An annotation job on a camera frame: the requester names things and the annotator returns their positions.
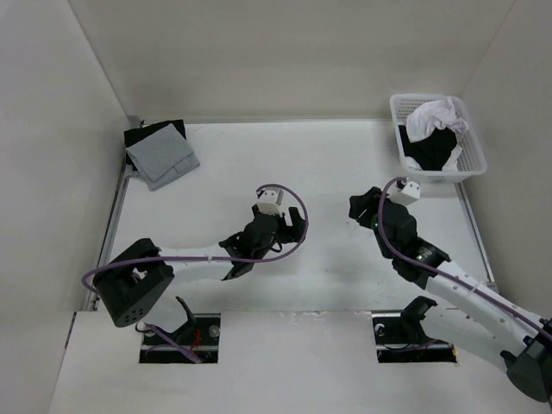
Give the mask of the white tank top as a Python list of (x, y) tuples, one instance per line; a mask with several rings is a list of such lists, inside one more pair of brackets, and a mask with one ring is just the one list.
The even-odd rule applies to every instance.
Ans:
[(460, 135), (469, 130), (468, 122), (456, 114), (452, 97), (423, 103), (407, 116), (405, 126), (411, 143), (427, 139), (436, 129), (450, 129)]

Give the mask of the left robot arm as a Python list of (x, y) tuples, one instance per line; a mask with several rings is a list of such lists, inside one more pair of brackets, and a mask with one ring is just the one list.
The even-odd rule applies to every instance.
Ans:
[(227, 239), (201, 248), (171, 249), (149, 238), (135, 241), (92, 278), (92, 287), (117, 328), (136, 323), (155, 308), (177, 278), (186, 282), (230, 281), (251, 272), (255, 265), (290, 254), (283, 246), (298, 247), (306, 237), (307, 213), (291, 207), (284, 214), (257, 204), (253, 220)]

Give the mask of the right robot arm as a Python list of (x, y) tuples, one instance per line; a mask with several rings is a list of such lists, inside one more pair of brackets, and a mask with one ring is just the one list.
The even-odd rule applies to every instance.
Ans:
[(418, 184), (409, 182), (393, 194), (373, 187), (349, 199), (349, 217), (373, 231), (402, 279), (427, 293), (402, 310), (402, 335), (451, 343), (495, 366), (526, 397), (550, 402), (550, 320), (500, 296), (421, 238), (407, 209), (419, 197)]

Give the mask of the black tank top in basket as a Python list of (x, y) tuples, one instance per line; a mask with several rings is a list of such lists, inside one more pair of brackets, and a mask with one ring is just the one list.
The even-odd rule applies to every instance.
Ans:
[(453, 151), (462, 150), (456, 134), (450, 129), (438, 130), (427, 139), (411, 143), (406, 133), (406, 127), (400, 125), (400, 138), (406, 157), (412, 157), (422, 167), (422, 171), (442, 171), (443, 165)]

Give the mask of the folded grey tank top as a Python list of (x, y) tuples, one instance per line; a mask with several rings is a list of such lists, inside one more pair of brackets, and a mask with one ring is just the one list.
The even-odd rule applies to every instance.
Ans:
[(150, 191), (171, 184), (200, 166), (186, 139), (183, 120), (157, 122), (124, 132), (126, 161)]

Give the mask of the folded black tank top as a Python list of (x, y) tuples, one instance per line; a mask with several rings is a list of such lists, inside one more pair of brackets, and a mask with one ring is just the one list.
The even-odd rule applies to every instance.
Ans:
[(135, 171), (141, 167), (164, 172), (193, 153), (182, 119), (129, 129), (123, 138), (126, 162)]

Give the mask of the white garment under black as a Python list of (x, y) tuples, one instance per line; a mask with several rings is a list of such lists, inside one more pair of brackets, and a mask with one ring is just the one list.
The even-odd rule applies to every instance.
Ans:
[[(448, 158), (448, 160), (446, 161), (446, 163), (443, 165), (442, 170), (445, 172), (456, 172), (458, 170), (458, 160), (461, 156), (461, 152), (462, 152), (461, 149), (458, 151), (456, 150), (453, 151), (450, 157)], [(420, 164), (417, 161), (415, 161), (412, 157), (406, 157), (405, 160), (406, 160), (406, 165), (409, 168), (419, 170), (419, 171), (422, 170), (422, 167), (420, 166)]]

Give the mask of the white plastic basket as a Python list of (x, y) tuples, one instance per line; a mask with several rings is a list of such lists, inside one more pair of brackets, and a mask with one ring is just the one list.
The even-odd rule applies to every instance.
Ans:
[[(457, 160), (457, 170), (424, 171), (410, 168), (407, 165), (407, 159), (400, 137), (399, 126), (405, 125), (407, 116), (422, 104), (437, 100), (446, 100), (448, 97), (451, 98), (452, 103), (455, 106), (456, 115), (463, 118), (469, 125), (468, 131), (458, 137), (458, 142), (462, 148), (462, 152)], [(474, 129), (466, 105), (459, 97), (427, 93), (394, 94), (389, 98), (389, 105), (398, 146), (399, 163), (405, 171), (405, 175), (414, 178), (417, 182), (456, 184), (469, 177), (479, 176), (486, 173), (487, 163), (480, 145), (479, 137)]]

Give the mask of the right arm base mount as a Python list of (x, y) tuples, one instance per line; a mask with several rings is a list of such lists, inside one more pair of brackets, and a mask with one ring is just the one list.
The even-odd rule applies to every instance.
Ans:
[(379, 363), (456, 363), (455, 347), (428, 337), (421, 325), (436, 301), (415, 298), (403, 310), (372, 313), (376, 357)]

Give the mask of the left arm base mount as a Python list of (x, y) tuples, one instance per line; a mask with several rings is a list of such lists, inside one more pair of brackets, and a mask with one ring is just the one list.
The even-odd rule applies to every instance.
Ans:
[(184, 322), (173, 332), (150, 323), (137, 323), (141, 334), (141, 364), (217, 364), (221, 335), (221, 315), (194, 313), (181, 297), (176, 297), (185, 312)]

